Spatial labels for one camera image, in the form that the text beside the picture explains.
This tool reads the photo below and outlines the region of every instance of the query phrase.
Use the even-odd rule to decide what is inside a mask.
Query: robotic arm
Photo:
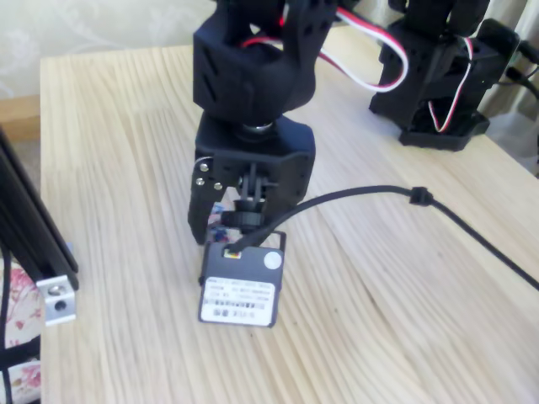
[[[337,9],[351,10],[357,3],[218,0],[215,13],[195,33],[194,100],[204,114],[195,141],[189,225],[199,244],[205,242],[213,205],[228,187],[236,188],[240,199],[221,223],[244,234],[266,226],[305,196],[314,136],[311,128],[283,114],[312,98],[314,65]],[[403,69],[395,46],[382,48],[378,88],[398,85],[375,95],[371,110],[402,128],[404,145],[457,151],[488,127],[478,105],[520,42],[512,30],[487,20],[477,38],[466,39],[468,52],[461,47],[460,37],[477,29],[488,3],[389,2],[404,13],[388,31],[409,69]],[[278,39],[283,49],[257,45],[268,39]],[[446,124],[438,125],[436,115],[447,117]]]

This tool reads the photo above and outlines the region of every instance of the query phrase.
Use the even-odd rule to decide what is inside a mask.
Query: black cable
[[[531,76],[533,76],[535,72],[529,74],[528,76],[525,76],[519,70],[515,69],[514,67],[510,67],[509,69],[507,69],[505,76],[507,76],[509,80],[512,80],[512,82],[499,82],[498,84],[500,86],[518,85],[527,88],[537,99],[537,101],[539,101],[539,89],[537,89],[537,87],[530,81]]]
[[[345,189],[343,191],[338,191],[338,192],[333,192],[331,194],[318,196],[317,198],[310,199],[307,202],[303,202],[302,204],[295,206],[294,208],[292,208],[291,210],[283,214],[281,217],[272,221],[269,225],[265,227],[261,227],[258,230],[253,231],[243,236],[242,238],[240,238],[239,240],[237,240],[236,242],[228,246],[228,250],[231,253],[239,253],[245,247],[258,246],[262,244],[264,240],[268,238],[270,234],[278,226],[283,224],[292,216],[297,215],[298,213],[301,213],[304,210],[312,208],[313,206],[320,205],[325,202],[329,202],[331,200],[346,198],[348,196],[379,194],[379,193],[401,194],[404,196],[411,196],[412,191],[406,188],[394,187],[392,185],[377,185],[377,186],[372,186],[372,187]]]
[[[483,247],[489,250],[497,259],[499,259],[502,263],[507,265],[513,271],[515,271],[515,273],[519,275],[521,278],[523,278],[523,280],[525,280],[528,284],[533,286],[536,290],[539,290],[539,282],[537,282],[534,278],[532,278],[524,269],[519,267],[509,257],[503,254],[498,248],[496,248],[490,242],[488,242],[487,239],[485,239],[485,237],[481,236],[470,225],[468,225],[463,219],[461,219],[455,212],[453,212],[451,209],[443,205],[441,202],[438,202],[437,200],[435,200],[432,203],[432,206],[435,207],[440,212],[442,212],[447,217],[449,217],[452,221],[454,221],[461,229],[463,229],[466,233],[468,233],[468,235],[470,235],[476,242],[481,244]]]
[[[526,80],[530,80],[537,74],[537,72],[539,72],[539,66],[537,66],[531,73],[524,77],[526,78]],[[519,82],[497,82],[495,84],[498,84],[499,86],[521,86]]]
[[[3,258],[3,285],[2,285],[2,305],[0,306],[0,350],[6,349],[6,324],[8,322],[9,306],[9,285],[11,284],[11,254],[8,249],[0,243],[0,251]],[[11,380],[9,379],[9,369],[2,369],[3,384],[6,390],[6,403],[13,403],[11,392]]]
[[[303,202],[298,206],[290,209],[284,215],[272,221],[269,225],[258,229],[252,233],[249,233],[238,241],[230,244],[228,250],[231,253],[239,253],[244,248],[250,246],[258,246],[264,242],[266,238],[281,224],[290,219],[292,216],[297,215],[298,213],[303,212],[313,206],[329,202],[331,200],[347,198],[349,196],[357,195],[367,195],[367,194],[399,194],[407,196],[410,198],[410,204],[418,206],[433,206],[441,213],[446,215],[451,219],[457,226],[461,227],[469,236],[471,236],[475,241],[485,247],[490,251],[497,259],[502,263],[507,265],[512,269],[517,275],[519,275],[523,280],[530,284],[534,289],[539,291],[539,282],[537,282],[533,277],[531,277],[524,269],[519,267],[514,263],[510,258],[503,254],[498,248],[493,246],[490,242],[487,241],[483,236],[481,236],[477,231],[475,231],[470,225],[468,225],[461,217],[459,217],[455,212],[450,210],[447,206],[443,205],[441,202],[438,202],[434,196],[427,190],[427,188],[413,188],[406,189],[402,187],[396,187],[392,185],[377,185],[371,187],[360,187],[346,189],[343,191],[333,192],[331,194],[326,194],[319,196],[314,199],[310,199],[307,202]]]

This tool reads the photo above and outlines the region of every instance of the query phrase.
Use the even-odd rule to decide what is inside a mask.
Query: white label
[[[273,284],[212,276],[205,281],[200,318],[205,322],[267,327],[274,300]]]

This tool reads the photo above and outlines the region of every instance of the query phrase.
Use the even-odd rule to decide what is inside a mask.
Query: wood grain
[[[337,29],[328,46],[346,40]],[[375,80],[376,47],[354,41],[358,74]],[[45,403],[539,400],[539,294],[399,196],[335,201],[283,226],[274,328],[198,323],[191,58],[178,47],[42,63],[42,192],[81,267],[77,320],[42,336]],[[530,174],[485,137],[456,154],[402,147],[370,93],[322,61],[317,75],[313,101],[290,113],[317,137],[308,198],[429,186],[539,278]]]
[[[0,126],[10,141],[38,141],[40,96],[0,100]]]

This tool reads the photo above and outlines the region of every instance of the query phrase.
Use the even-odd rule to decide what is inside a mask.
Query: wallpaper
[[[209,0],[0,0],[0,98],[39,92],[43,56],[184,45]]]

